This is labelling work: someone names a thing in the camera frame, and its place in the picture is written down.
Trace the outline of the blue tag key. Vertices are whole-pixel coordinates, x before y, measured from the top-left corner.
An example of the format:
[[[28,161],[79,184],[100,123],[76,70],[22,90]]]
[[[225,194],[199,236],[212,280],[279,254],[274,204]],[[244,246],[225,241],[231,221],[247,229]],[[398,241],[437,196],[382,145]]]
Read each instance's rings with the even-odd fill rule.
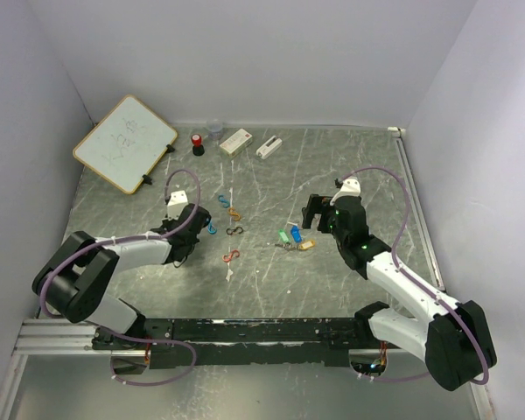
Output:
[[[296,244],[302,243],[304,240],[300,228],[295,223],[290,225],[290,235]]]

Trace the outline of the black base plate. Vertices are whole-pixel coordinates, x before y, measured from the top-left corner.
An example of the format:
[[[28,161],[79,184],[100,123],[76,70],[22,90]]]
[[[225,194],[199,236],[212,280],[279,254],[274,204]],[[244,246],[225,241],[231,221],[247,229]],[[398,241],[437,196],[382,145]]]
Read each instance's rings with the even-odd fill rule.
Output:
[[[98,328],[94,350],[137,350],[153,369],[317,363],[348,367],[355,355],[378,350],[363,320],[348,318],[146,318],[138,342]]]

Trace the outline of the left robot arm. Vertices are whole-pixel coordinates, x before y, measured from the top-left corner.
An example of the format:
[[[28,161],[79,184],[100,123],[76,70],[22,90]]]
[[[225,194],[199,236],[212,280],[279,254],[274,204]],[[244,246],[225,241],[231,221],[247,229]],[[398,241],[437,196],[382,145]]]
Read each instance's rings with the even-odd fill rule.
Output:
[[[210,221],[211,214],[204,207],[188,204],[176,220],[163,220],[161,227],[139,235],[136,241],[115,244],[107,240],[85,254],[82,249],[101,239],[77,231],[36,275],[31,289],[39,296],[50,273],[76,254],[78,257],[51,281],[45,303],[74,324],[87,321],[105,327],[114,332],[115,340],[124,348],[137,348],[146,337],[145,316],[120,298],[108,295],[109,282],[126,270],[184,262]]]

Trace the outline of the orange S-carabiner centre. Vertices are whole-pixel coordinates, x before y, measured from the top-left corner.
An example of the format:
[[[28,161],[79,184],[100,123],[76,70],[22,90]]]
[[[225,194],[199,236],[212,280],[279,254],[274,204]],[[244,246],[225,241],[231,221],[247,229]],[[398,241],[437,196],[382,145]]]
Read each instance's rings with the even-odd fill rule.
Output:
[[[232,206],[227,209],[227,212],[233,221],[240,221],[242,219],[241,215]]]

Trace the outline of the red S-carabiner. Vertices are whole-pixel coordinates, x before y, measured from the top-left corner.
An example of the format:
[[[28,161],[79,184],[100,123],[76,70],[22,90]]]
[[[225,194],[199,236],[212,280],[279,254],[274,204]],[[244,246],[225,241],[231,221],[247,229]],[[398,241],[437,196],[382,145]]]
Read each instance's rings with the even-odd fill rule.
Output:
[[[238,258],[240,255],[241,253],[238,249],[233,249],[222,257],[222,261],[224,263],[230,263],[234,258]]]

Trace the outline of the blue s-carabiner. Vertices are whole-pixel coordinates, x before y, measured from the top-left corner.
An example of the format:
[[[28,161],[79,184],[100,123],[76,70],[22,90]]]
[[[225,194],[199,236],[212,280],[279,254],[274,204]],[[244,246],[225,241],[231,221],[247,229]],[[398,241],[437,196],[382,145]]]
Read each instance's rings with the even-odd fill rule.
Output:
[[[230,202],[226,199],[226,197],[223,194],[220,194],[218,196],[218,201],[221,203],[223,208],[230,208],[231,207]]]
[[[211,219],[207,220],[206,229],[210,235],[215,235],[217,233],[217,228],[213,225]]]

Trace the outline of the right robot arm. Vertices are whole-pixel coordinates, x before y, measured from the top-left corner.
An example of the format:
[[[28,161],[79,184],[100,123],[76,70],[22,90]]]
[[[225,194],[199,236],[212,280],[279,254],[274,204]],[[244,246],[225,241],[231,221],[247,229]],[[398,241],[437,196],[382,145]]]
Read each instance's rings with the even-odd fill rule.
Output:
[[[453,391],[476,378],[485,379],[497,362],[483,309],[461,303],[403,267],[393,249],[370,234],[361,198],[310,195],[302,227],[320,218],[318,231],[330,234],[346,266],[383,288],[406,308],[405,317],[383,302],[357,311],[353,336],[362,347],[393,344],[423,361],[432,379]]]

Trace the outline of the clear plastic cup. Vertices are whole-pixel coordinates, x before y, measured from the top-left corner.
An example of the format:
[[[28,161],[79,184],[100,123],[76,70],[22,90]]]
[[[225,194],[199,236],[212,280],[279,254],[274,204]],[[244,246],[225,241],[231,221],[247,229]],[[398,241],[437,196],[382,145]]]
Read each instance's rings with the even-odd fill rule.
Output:
[[[218,119],[210,120],[206,123],[206,130],[210,139],[219,141],[223,134],[223,122]]]

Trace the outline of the green tag key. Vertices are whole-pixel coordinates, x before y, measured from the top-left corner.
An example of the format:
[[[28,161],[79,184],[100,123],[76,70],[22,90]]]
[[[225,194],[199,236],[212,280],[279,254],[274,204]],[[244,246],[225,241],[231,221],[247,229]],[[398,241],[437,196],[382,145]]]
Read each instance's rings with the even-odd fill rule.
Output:
[[[278,230],[279,241],[276,243],[276,246],[281,249],[289,249],[291,246],[291,241],[284,229]]]

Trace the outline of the aluminium rail frame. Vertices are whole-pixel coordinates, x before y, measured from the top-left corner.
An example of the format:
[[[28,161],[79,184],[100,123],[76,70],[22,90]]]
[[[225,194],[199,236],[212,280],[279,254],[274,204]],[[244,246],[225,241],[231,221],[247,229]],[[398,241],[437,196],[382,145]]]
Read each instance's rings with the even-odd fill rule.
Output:
[[[360,378],[351,356],[371,361],[375,345],[354,351],[328,342],[286,343],[276,327],[257,316],[308,326],[351,318],[361,307],[389,296],[361,279],[339,256],[333,239],[310,232],[306,252],[276,247],[278,230],[298,221],[311,193],[332,193],[333,181],[364,167],[364,203],[374,233],[391,242],[406,232],[398,250],[414,270],[440,284],[424,224],[406,213],[397,178],[408,166],[402,142],[385,129],[285,128],[282,147],[261,160],[254,147],[237,157],[215,144],[195,157],[183,140],[154,169],[156,184],[133,195],[118,192],[85,170],[68,229],[93,235],[130,235],[158,222],[163,186],[177,168],[194,171],[201,202],[220,230],[203,234],[181,269],[134,269],[114,279],[110,292],[153,318],[191,318],[200,329],[193,350],[156,353],[170,363],[132,375],[127,384],[109,379],[109,361],[136,361],[136,352],[95,352],[86,326],[63,320],[27,321],[16,345],[7,419],[477,419],[483,389],[465,385],[450,392],[424,377],[424,364],[399,349],[388,352],[383,382]],[[226,236],[225,195],[239,209],[245,233]]]

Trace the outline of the white plastic device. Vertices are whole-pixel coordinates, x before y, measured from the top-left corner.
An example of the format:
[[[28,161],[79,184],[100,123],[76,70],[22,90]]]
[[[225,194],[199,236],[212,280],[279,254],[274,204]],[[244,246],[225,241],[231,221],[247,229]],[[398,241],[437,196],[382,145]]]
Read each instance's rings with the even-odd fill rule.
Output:
[[[278,136],[272,136],[266,140],[257,150],[256,155],[265,160],[271,156],[283,144],[283,140]]]

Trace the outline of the red black stamp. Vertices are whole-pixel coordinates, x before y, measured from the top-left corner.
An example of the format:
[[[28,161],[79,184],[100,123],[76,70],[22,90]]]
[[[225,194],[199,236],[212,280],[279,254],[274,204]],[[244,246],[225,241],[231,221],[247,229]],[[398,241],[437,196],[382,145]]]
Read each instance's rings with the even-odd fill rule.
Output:
[[[202,143],[202,136],[200,134],[191,135],[192,153],[194,156],[200,157],[205,153],[205,148]]]

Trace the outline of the white green cardboard box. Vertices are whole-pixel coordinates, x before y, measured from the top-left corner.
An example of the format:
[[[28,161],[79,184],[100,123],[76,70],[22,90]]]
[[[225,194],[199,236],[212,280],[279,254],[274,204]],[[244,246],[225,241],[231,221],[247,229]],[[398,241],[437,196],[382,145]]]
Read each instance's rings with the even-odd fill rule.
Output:
[[[253,142],[253,136],[245,129],[238,129],[220,145],[220,151],[234,158]]]

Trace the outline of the wood-framed whiteboard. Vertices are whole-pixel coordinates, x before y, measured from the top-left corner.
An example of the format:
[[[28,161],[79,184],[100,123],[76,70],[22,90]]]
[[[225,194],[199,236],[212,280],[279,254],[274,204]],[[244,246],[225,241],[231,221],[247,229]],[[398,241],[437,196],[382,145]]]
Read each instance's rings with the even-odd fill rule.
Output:
[[[172,126],[128,94],[75,146],[73,157],[133,194],[177,137]]]

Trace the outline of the yellow tag key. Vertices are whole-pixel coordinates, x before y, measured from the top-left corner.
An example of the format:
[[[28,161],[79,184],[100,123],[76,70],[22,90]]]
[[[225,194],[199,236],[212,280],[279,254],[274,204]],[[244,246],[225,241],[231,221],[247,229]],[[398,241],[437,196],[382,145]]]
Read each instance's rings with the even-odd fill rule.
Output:
[[[307,251],[309,249],[314,248],[316,245],[316,242],[314,240],[306,240],[301,241],[300,243],[295,243],[290,246],[290,250],[296,250],[296,251]]]

